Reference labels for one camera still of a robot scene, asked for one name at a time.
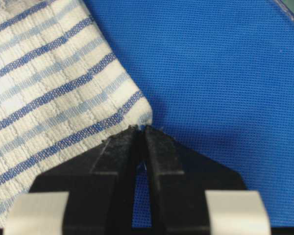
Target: blue background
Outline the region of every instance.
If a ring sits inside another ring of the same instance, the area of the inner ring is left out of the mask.
[[[294,24],[277,5],[85,2],[150,101],[153,125],[239,171],[271,224],[294,226]]]

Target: towel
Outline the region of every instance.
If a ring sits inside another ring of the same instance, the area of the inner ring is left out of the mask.
[[[82,0],[0,0],[0,227],[38,174],[151,122]]]

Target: woven fabric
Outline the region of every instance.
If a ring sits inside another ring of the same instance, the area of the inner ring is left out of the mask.
[[[144,164],[138,165],[136,172],[132,227],[151,227],[148,177],[146,166]]]
[[[153,124],[239,171],[271,224],[294,226],[294,24],[274,1],[85,3]]]
[[[0,227],[39,173],[151,109],[80,0],[0,0]]]

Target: white strip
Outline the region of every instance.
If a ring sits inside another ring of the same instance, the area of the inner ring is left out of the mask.
[[[68,192],[29,193],[17,198],[4,235],[61,235]]]
[[[269,218],[257,191],[206,190],[211,235],[270,235]]]

